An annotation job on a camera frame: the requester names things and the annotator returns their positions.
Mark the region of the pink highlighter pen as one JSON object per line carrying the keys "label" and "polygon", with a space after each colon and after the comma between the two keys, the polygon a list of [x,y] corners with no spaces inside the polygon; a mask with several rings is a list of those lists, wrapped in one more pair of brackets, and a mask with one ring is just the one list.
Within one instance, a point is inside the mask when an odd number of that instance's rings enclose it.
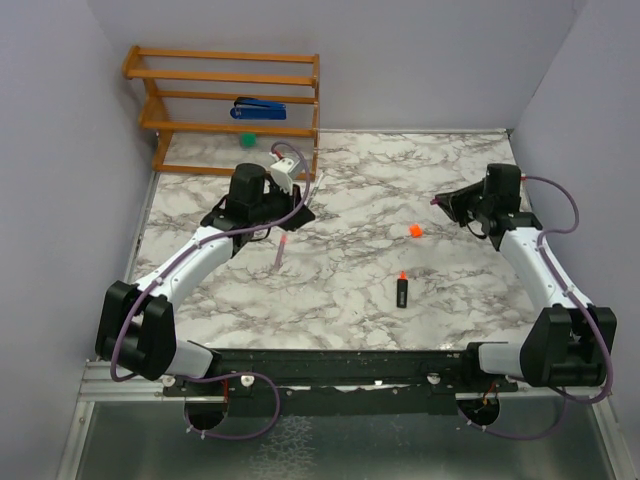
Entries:
{"label": "pink highlighter pen", "polygon": [[287,240],[288,237],[286,234],[282,234],[279,244],[278,244],[278,249],[277,249],[277,253],[276,253],[276,257],[275,257],[275,261],[274,261],[274,270],[278,271],[283,263],[283,257],[284,257],[284,251],[287,245]]}

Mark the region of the white green-tipped pen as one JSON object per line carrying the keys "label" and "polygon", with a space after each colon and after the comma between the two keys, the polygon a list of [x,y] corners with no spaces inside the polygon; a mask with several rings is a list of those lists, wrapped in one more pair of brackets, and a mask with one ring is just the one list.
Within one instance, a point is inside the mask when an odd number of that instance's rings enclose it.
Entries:
{"label": "white green-tipped pen", "polygon": [[325,176],[324,172],[321,172],[321,174],[316,179],[316,181],[314,183],[314,187],[313,187],[313,189],[312,189],[312,191],[311,191],[311,193],[310,193],[310,195],[308,197],[308,200],[306,202],[306,205],[308,207],[311,207],[311,204],[312,204],[313,200],[315,199],[315,196],[317,195],[317,193],[318,193],[318,191],[320,189],[320,186],[322,185],[322,182],[324,180],[324,176]]}

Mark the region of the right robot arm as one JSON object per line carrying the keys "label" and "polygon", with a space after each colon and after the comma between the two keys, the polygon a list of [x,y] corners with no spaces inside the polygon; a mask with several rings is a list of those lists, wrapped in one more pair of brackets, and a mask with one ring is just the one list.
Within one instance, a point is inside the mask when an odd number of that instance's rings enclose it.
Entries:
{"label": "right robot arm", "polygon": [[459,378],[472,391],[483,390],[496,375],[534,387],[609,390],[616,316],[580,291],[551,250],[551,230],[522,210],[527,179],[514,165],[490,164],[482,180],[432,200],[461,227],[479,223],[480,238],[509,263],[539,312],[522,343],[480,344],[477,357],[460,365]]}

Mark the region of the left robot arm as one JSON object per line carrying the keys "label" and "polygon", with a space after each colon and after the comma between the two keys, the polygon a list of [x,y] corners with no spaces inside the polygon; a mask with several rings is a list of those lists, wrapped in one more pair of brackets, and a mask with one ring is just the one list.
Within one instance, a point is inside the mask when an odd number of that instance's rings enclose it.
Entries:
{"label": "left robot arm", "polygon": [[308,174],[303,160],[280,158],[268,168],[242,163],[226,195],[201,220],[187,243],[134,283],[117,281],[105,294],[96,338],[97,355],[130,376],[157,380],[186,377],[206,395],[220,385],[213,352],[176,335],[174,314],[211,274],[236,256],[256,232],[294,231],[314,220],[306,205],[310,189],[294,180]]}

